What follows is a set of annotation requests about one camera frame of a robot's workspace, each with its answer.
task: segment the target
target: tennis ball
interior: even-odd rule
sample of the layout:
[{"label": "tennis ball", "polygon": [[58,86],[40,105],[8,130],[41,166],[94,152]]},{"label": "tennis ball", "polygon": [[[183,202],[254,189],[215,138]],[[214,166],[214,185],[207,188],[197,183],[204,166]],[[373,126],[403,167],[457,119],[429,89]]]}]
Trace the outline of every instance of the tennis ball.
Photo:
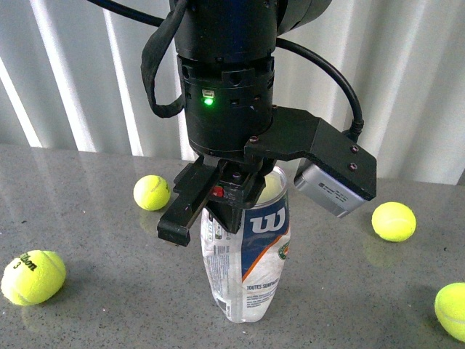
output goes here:
[{"label": "tennis ball", "polygon": [[442,327],[452,337],[465,342],[465,283],[442,288],[434,301],[434,311]]},{"label": "tennis ball", "polygon": [[416,219],[412,210],[400,202],[387,202],[373,212],[371,224],[384,240],[400,242],[415,231]]},{"label": "tennis ball", "polygon": [[171,195],[164,178],[155,175],[142,177],[134,186],[134,200],[142,209],[156,211],[164,207]]},{"label": "tennis ball", "polygon": [[16,305],[39,304],[57,293],[65,277],[65,264],[58,254],[29,251],[7,265],[1,291]]}]

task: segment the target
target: speckled stone surface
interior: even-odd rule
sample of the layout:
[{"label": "speckled stone surface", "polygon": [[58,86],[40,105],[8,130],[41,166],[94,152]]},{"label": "speckled stone surface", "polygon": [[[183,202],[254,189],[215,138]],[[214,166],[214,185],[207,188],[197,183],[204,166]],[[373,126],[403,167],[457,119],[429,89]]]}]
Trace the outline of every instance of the speckled stone surface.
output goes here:
[{"label": "speckled stone surface", "polygon": [[[169,182],[182,161],[0,145],[0,266],[59,252],[63,289],[26,308],[0,297],[0,348],[463,348],[434,315],[440,288],[465,281],[465,188],[380,180],[378,197],[340,220],[290,190],[291,245],[275,299],[254,324],[214,304],[199,222],[187,248],[156,238],[143,175]],[[371,213],[401,201],[417,231],[374,236]]]}]

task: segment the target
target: black cable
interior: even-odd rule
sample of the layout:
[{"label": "black cable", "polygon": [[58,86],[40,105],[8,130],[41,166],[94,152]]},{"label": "black cable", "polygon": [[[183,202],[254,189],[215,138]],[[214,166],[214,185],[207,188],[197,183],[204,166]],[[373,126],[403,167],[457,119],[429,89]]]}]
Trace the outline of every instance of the black cable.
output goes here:
[{"label": "black cable", "polygon": [[148,25],[153,25],[154,27],[159,27],[163,22],[162,18],[153,17],[147,13],[137,11],[131,7],[126,7],[124,5],[118,4],[117,2],[111,0],[87,0],[97,6],[107,9],[108,11],[115,12],[118,15],[136,20],[137,22],[145,23]]},{"label": "black cable", "polygon": [[352,108],[352,113],[354,115],[354,119],[352,121],[352,125],[347,131],[342,132],[349,139],[357,142],[358,136],[362,133],[363,128],[363,117],[362,117],[362,108],[360,107],[360,103],[358,101],[357,95],[355,94],[354,89],[350,86],[349,82],[344,78],[340,71],[338,71],[335,67],[332,66],[327,60],[322,58],[320,55],[317,55],[313,51],[300,46],[291,41],[287,41],[285,39],[276,38],[276,47],[280,47],[281,49],[287,49],[310,62],[316,64],[318,67],[323,69],[344,91],[347,99],[349,100],[350,107]]}]

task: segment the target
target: tennis ball logo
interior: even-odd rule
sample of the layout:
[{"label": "tennis ball logo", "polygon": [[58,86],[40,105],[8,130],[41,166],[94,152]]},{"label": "tennis ball logo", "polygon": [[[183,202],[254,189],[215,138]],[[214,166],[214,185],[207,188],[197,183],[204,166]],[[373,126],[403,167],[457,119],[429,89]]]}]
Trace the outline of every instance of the tennis ball logo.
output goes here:
[{"label": "tennis ball logo", "polygon": [[28,268],[30,271],[34,271],[36,268],[37,268],[37,265],[34,264],[33,262],[31,262],[29,260],[29,258],[31,258],[31,256],[29,255],[29,253],[23,253],[21,256],[20,256],[20,261],[13,267],[13,269],[18,269],[18,267],[21,265],[21,263],[23,262]]}]

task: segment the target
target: wilson logo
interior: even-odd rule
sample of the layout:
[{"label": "wilson logo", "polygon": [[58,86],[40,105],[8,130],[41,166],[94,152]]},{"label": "wilson logo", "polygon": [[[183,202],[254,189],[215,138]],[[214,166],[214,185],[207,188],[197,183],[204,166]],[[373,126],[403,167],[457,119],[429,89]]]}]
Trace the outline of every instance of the wilson logo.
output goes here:
[{"label": "wilson logo", "polygon": [[254,233],[278,231],[284,226],[284,222],[286,221],[286,210],[282,207],[277,213],[269,214],[264,217],[251,218],[250,221]]}]

